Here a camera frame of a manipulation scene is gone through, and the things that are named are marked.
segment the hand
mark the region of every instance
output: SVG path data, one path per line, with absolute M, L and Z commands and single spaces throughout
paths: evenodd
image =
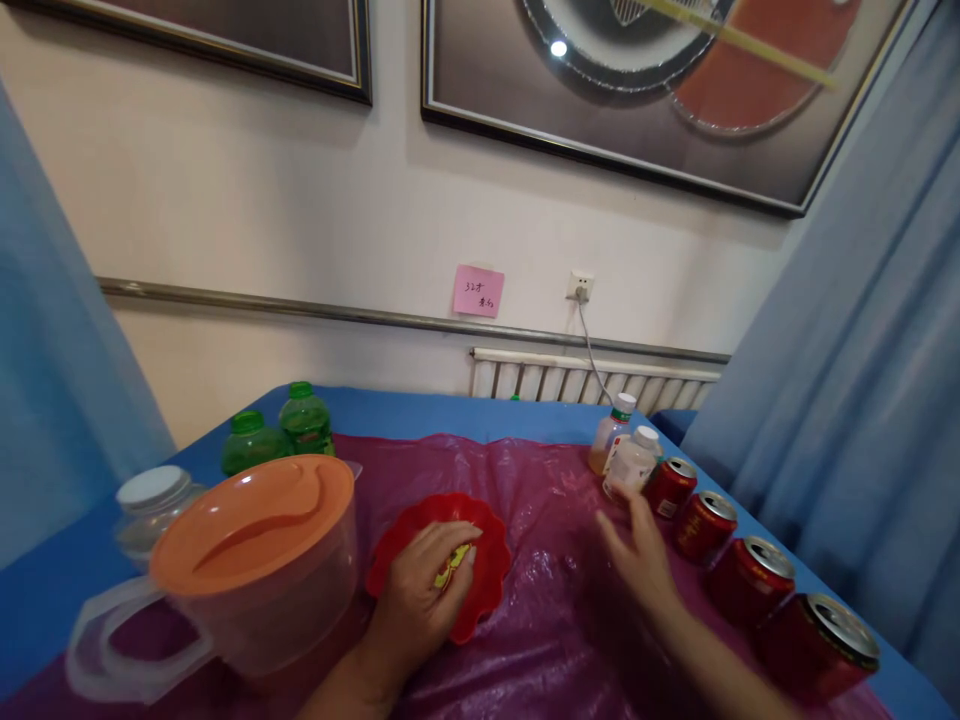
M 450 634 L 473 583 L 477 548 L 470 548 L 442 593 L 434 580 L 451 553 L 481 532 L 468 522 L 432 523 L 390 565 L 370 628 L 357 647 L 364 674 L 383 698 L 398 697 Z
M 614 568 L 648 615 L 659 619 L 683 611 L 683 601 L 673 582 L 663 536 L 653 519 L 650 506 L 636 491 L 622 483 L 614 480 L 611 485 L 629 503 L 633 524 L 633 542 L 625 544 L 610 518 L 602 511 L 597 511 L 597 522 Z

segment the soda can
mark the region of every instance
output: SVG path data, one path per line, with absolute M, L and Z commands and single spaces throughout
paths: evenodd
M 737 529 L 737 511 L 723 496 L 704 490 L 683 506 L 673 544 L 687 560 L 706 565 Z
M 787 556 L 763 538 L 734 540 L 704 578 L 707 595 L 734 625 L 755 628 L 796 588 Z
M 756 635 L 757 654 L 783 690 L 827 703 L 880 669 L 867 626 L 827 595 L 794 595 Z
M 697 471 L 680 458 L 669 458 L 657 466 L 643 494 L 654 513 L 672 520 L 697 486 Z

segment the green bottle cap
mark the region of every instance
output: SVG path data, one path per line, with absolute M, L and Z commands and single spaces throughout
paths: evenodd
M 234 435 L 249 435 L 262 428 L 263 415 L 256 410 L 245 410 L 230 421 L 230 432 Z
M 305 381 L 290 383 L 291 400 L 298 400 L 302 397 L 310 397 L 311 395 L 313 395 L 313 385 L 310 383 Z

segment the electrical outlet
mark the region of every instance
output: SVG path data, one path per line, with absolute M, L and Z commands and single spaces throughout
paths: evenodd
M 593 275 L 571 270 L 570 279 L 567 281 L 567 300 L 577 299 L 577 288 L 583 288 L 583 302 L 587 302 L 593 292 Z

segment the blue tablecloth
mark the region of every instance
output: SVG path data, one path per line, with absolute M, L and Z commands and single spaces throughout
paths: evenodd
M 344 435 L 412 440 L 451 433 L 490 442 L 518 437 L 543 443 L 586 445 L 608 408 L 562 403 L 511 402 L 445 395 L 413 395 L 352 388 L 317 388 L 333 417 L 334 431 Z M 275 418 L 286 400 L 286 387 L 270 391 L 250 408 Z M 647 423 L 639 417 L 634 424 Z M 174 455 L 170 462 L 186 468 L 206 485 L 223 479 L 220 449 L 229 435 L 224 422 Z M 667 455 L 682 453 L 666 438 Z M 700 474 L 705 489 L 722 492 Z M 769 537 L 743 508 L 738 534 Z M 113 498 L 53 536 L 0 572 L 0 699 L 12 694 L 63 652 L 74 619 L 90 596 L 133 576 L 117 551 L 112 527 L 120 516 Z M 799 560 L 797 587 L 805 592 L 830 592 Z M 897 718 L 955 718 L 949 706 L 921 675 L 882 638 L 881 670 L 870 684 Z

